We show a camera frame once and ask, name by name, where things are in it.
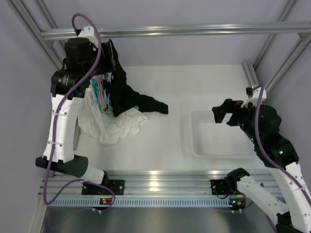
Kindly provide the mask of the black tank top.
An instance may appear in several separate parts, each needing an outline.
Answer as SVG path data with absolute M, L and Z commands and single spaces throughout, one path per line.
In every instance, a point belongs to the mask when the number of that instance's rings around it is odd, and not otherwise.
M 137 107 L 142 113 L 159 112 L 167 115 L 169 113 L 169 107 L 167 104 L 157 101 L 153 97 L 142 95 L 139 92 L 134 91 L 127 84 L 126 72 L 119 62 L 118 52 L 111 39 L 109 40 L 109 43 L 115 61 L 115 70 L 112 72 L 113 79 L 111 83 L 107 84 L 106 87 L 110 94 L 114 117 L 118 117 L 120 114 L 134 107 Z

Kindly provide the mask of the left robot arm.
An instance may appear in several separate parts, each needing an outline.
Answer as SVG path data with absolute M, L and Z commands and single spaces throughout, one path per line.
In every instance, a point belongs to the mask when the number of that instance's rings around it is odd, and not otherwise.
M 107 74 L 114 70 L 111 44 L 103 42 L 98 64 L 91 74 L 71 93 L 68 92 L 93 66 L 98 48 L 89 39 L 71 38 L 65 43 L 66 57 L 63 66 L 51 78 L 52 118 L 49 138 L 41 157 L 35 161 L 37 167 L 71 175 L 93 183 L 99 194 L 110 188 L 108 174 L 89 165 L 88 158 L 74 154 L 78 112 L 85 99 L 90 79 L 94 75 Z

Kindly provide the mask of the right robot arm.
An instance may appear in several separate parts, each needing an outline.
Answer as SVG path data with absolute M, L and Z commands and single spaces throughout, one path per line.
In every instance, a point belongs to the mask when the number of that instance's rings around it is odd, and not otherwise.
M 213 107 L 216 123 L 231 114 L 227 125 L 238 126 L 254 145 L 256 155 L 274 177 L 285 202 L 260 186 L 243 168 L 227 174 L 215 194 L 243 194 L 256 204 L 275 225 L 278 233 L 309 233 L 311 231 L 311 194 L 304 182 L 299 158 L 292 143 L 279 133 L 281 117 L 269 106 L 255 107 L 242 101 L 226 99 Z

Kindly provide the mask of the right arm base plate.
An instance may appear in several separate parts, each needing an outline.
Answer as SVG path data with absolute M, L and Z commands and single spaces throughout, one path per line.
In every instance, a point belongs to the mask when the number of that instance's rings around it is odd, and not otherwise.
M 210 185 L 212 194 L 216 196 L 240 194 L 232 182 L 226 179 L 210 180 Z

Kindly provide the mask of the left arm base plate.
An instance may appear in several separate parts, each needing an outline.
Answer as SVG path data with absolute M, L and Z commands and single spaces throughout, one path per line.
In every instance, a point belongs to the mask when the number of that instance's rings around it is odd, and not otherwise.
M 82 195 L 111 195 L 109 189 L 117 196 L 124 194 L 125 180 L 110 180 L 107 188 L 98 185 L 83 183 Z

